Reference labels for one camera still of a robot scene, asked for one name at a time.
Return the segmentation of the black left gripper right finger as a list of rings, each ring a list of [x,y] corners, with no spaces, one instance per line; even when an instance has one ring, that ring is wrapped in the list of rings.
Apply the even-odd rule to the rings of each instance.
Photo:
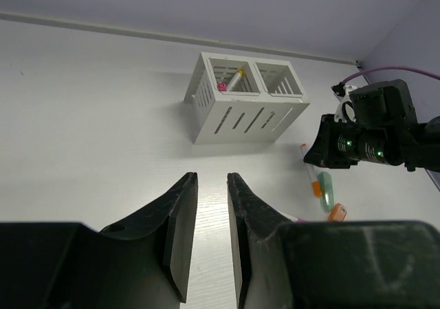
[[[228,213],[237,308],[298,308],[296,225],[229,173]]]

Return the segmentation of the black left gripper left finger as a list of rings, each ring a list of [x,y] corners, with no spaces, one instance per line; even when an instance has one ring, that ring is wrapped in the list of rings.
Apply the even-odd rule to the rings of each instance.
[[[115,240],[108,280],[117,303],[184,303],[198,201],[198,177],[184,174],[167,192],[101,230]]]

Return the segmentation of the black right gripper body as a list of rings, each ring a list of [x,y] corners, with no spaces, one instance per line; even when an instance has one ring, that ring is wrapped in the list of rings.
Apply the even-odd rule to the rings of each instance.
[[[405,81],[366,85],[349,94],[352,121],[320,119],[316,139],[304,162],[316,167],[348,169],[359,161],[399,166],[417,147],[417,116]]]

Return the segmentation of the white marker orange cap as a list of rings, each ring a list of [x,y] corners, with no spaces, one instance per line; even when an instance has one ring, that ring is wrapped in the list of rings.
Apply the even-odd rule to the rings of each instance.
[[[320,198],[322,196],[322,191],[321,191],[321,188],[320,188],[319,181],[317,179],[316,172],[314,171],[314,168],[313,168],[313,166],[311,164],[308,164],[308,163],[305,162],[305,156],[306,156],[306,154],[308,152],[307,145],[306,144],[302,144],[300,146],[300,149],[301,149],[302,156],[303,156],[303,162],[305,163],[305,166],[307,168],[307,172],[309,174],[309,179],[310,179],[310,182],[311,182],[311,187],[312,187],[312,190],[313,190],[313,194],[317,198]]]

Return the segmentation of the white marker yellow cap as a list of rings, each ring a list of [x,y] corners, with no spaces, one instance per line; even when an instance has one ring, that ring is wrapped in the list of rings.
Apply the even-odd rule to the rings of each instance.
[[[244,71],[243,70],[238,70],[235,75],[231,78],[231,80],[229,81],[229,83],[226,86],[226,91],[227,92],[231,92],[241,81],[241,79],[243,78],[244,75]]]

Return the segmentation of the white marker pink caps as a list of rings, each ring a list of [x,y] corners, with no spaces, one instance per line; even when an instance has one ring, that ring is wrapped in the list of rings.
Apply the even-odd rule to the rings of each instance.
[[[224,82],[220,82],[217,84],[217,89],[220,92],[226,92],[228,90],[228,86]]]

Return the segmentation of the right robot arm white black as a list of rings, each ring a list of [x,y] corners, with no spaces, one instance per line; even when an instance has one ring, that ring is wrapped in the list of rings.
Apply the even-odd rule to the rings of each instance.
[[[343,122],[333,114],[323,115],[304,162],[330,169],[348,169],[363,161],[439,171],[439,125],[418,122],[405,81],[366,85],[348,98],[354,119]]]

